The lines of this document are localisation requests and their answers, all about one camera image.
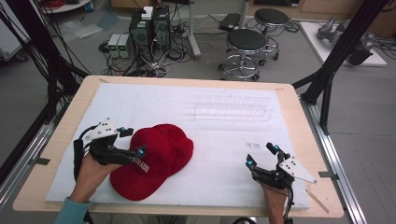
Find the black metal pole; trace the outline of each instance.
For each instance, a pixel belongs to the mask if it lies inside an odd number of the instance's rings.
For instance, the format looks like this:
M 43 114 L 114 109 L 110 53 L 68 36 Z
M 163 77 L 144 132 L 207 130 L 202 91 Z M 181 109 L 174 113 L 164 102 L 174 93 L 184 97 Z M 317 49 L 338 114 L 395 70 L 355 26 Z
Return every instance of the black metal pole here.
M 327 124 L 329 116 L 330 98 L 332 91 L 332 80 L 343 64 L 344 60 L 350 55 L 358 41 L 367 31 L 371 23 L 375 20 L 381 9 L 388 0 L 365 0 L 361 3 L 359 10 L 352 18 L 346 30 L 335 44 L 329 57 L 319 68 L 319 70 L 309 77 L 293 83 L 295 89 L 311 82 L 308 90 L 301 95 L 303 101 L 314 105 L 320 94 L 323 94 L 322 108 L 320 110 L 320 127 L 323 132 L 329 134 Z

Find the black stool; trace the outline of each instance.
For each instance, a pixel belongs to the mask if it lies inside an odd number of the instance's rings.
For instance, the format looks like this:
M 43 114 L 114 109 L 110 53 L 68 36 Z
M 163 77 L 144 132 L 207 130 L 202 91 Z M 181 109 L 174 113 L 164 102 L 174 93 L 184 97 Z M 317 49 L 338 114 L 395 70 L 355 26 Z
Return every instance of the black stool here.
M 252 30 L 234 30 L 227 35 L 227 45 L 226 52 L 235 50 L 239 54 L 231 55 L 219 65 L 219 70 L 224 71 L 221 80 L 225 80 L 225 76 L 238 77 L 245 81 L 248 77 L 259 79 L 257 64 L 248 55 L 261 52 L 265 46 L 265 38 Z
M 265 38 L 265 47 L 263 49 L 263 52 L 265 52 L 265 56 L 262 60 L 259 61 L 259 65 L 262 66 L 266 62 L 265 57 L 267 56 L 268 52 L 276 50 L 276 54 L 274 55 L 273 59 L 277 60 L 279 56 L 279 45 L 271 36 L 269 36 L 269 33 L 274 28 L 284 26 L 289 21 L 289 17 L 279 10 L 272 8 L 262 8 L 254 13 L 254 20 L 258 24 L 264 26 L 264 30 L 262 30 L 262 35 Z

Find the sleeve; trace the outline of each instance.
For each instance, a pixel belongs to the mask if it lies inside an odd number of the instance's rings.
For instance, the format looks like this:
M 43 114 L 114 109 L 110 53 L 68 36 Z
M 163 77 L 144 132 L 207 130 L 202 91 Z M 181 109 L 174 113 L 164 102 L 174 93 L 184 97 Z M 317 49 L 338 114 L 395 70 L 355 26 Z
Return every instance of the sleeve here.
M 81 224 L 90 206 L 91 203 L 75 203 L 69 198 L 65 198 L 64 206 L 56 217 L 54 224 Z

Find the aluminum rail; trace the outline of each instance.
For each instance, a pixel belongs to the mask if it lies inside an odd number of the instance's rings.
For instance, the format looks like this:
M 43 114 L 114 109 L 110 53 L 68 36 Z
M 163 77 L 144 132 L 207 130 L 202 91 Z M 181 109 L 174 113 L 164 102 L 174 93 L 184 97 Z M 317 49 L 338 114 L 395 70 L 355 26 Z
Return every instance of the aluminum rail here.
M 337 180 L 334 180 L 336 187 L 338 187 L 339 193 L 343 197 L 343 203 L 346 207 L 351 221 L 355 224 L 366 224 L 366 218 L 361 211 L 361 206 L 359 205 L 358 199 L 349 183 L 347 174 L 344 167 L 338 157 L 337 151 L 335 150 L 332 139 L 329 135 L 323 131 L 320 127 L 320 112 L 316 105 L 309 105 L 307 102 L 301 102 L 302 106 L 306 108 L 311 116 L 312 124 L 314 125 L 317 135 L 319 138 L 319 143 L 322 146 L 322 151 L 326 156 L 327 163 L 330 165 L 333 174 L 338 175 Z
M 35 166 L 36 159 L 39 157 L 42 149 L 48 143 L 55 130 L 54 120 L 55 119 L 49 124 L 43 124 L 41 126 L 28 148 L 26 148 L 0 186 L 0 212 L 17 186 L 26 177 L 26 173 Z

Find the hand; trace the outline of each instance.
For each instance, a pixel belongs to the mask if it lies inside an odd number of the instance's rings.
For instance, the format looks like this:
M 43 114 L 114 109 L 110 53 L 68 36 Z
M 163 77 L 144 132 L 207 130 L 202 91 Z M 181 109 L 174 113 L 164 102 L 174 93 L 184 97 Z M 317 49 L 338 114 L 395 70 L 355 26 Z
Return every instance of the hand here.
M 275 189 L 268 185 L 262 185 L 264 200 L 268 208 L 268 217 L 271 224 L 283 224 L 283 208 L 288 195 L 287 189 Z
M 70 195 L 70 200 L 76 203 L 87 203 L 106 176 L 119 167 L 121 165 L 118 164 L 101 165 L 88 153 L 82 159 L 78 180 Z

